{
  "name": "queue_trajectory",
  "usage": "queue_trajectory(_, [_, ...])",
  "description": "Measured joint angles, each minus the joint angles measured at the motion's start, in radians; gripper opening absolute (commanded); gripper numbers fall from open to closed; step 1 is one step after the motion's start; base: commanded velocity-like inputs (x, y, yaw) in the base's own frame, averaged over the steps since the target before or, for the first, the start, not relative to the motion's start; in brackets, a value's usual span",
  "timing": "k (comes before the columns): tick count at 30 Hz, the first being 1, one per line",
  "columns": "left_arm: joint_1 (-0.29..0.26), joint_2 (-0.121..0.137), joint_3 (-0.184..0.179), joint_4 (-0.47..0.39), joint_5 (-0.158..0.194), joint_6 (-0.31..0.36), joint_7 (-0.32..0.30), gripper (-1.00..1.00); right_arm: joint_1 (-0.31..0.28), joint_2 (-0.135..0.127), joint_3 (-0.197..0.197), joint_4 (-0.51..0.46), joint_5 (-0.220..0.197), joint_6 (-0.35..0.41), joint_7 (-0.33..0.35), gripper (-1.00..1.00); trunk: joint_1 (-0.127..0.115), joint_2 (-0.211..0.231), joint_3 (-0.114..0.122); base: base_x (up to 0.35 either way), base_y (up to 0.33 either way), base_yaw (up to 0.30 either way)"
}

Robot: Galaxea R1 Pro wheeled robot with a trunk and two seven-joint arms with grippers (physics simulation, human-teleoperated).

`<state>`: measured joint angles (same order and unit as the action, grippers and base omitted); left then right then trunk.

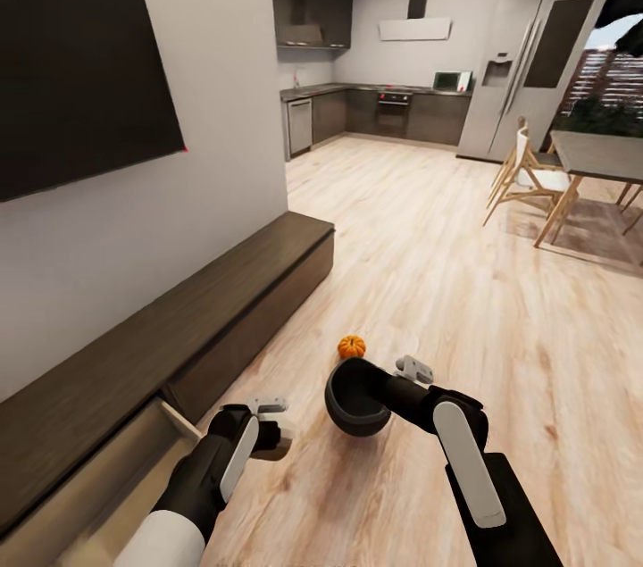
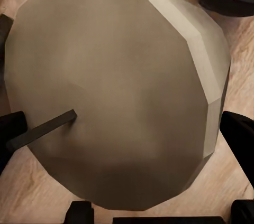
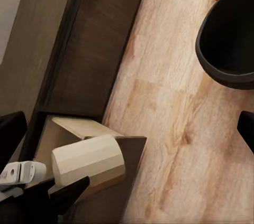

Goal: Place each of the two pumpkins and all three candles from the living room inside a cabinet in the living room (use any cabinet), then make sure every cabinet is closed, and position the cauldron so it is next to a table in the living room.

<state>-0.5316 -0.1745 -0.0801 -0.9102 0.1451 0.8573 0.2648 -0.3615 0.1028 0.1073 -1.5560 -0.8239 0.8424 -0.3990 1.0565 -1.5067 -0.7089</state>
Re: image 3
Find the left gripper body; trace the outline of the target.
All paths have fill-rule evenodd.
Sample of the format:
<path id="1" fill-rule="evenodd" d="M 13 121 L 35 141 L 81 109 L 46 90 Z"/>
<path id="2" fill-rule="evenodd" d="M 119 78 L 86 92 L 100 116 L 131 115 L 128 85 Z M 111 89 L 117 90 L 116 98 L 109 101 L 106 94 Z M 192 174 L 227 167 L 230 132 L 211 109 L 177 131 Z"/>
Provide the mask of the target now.
<path id="1" fill-rule="evenodd" d="M 0 202 L 0 224 L 58 224 L 47 190 L 23 191 Z"/>

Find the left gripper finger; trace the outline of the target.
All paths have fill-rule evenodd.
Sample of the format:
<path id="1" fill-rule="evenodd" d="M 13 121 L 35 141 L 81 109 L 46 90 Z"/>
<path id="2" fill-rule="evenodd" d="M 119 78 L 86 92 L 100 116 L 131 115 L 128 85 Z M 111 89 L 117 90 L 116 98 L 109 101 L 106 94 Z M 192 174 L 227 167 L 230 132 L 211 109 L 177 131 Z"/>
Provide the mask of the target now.
<path id="1" fill-rule="evenodd" d="M 30 188 L 25 189 L 25 190 L 49 190 L 54 185 L 55 185 L 55 181 L 51 180 L 51 181 L 45 182 L 43 184 L 36 184 L 36 185 L 31 186 Z"/>
<path id="2" fill-rule="evenodd" d="M 86 176 L 49 195 L 57 220 L 58 215 L 64 215 L 87 189 L 89 184 L 89 177 Z"/>

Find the cauldron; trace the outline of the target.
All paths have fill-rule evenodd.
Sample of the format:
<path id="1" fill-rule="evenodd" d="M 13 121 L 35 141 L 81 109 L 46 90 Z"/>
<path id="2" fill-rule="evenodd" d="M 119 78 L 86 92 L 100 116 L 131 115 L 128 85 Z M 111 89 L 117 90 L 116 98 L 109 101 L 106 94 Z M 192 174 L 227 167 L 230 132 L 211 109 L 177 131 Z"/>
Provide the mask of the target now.
<path id="1" fill-rule="evenodd" d="M 195 42 L 204 71 L 223 86 L 254 90 L 254 0 L 218 0 Z"/>

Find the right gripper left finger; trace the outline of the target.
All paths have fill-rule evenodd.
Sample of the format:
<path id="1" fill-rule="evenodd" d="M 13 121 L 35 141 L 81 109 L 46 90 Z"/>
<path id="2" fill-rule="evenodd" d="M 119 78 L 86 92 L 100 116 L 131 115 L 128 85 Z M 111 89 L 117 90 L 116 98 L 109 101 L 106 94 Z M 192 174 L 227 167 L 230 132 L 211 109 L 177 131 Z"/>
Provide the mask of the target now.
<path id="1" fill-rule="evenodd" d="M 23 111 L 0 117 L 0 174 L 28 130 Z"/>

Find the pillar candle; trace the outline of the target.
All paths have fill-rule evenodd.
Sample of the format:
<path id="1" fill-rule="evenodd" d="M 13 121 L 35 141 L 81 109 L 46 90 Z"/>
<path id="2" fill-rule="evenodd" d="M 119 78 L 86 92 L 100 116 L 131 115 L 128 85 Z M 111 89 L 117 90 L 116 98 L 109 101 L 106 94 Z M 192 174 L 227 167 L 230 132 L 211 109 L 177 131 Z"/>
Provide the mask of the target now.
<path id="1" fill-rule="evenodd" d="M 51 151 L 53 178 L 58 190 L 88 176 L 90 184 L 75 203 L 123 183 L 125 163 L 120 146 L 104 134 Z"/>

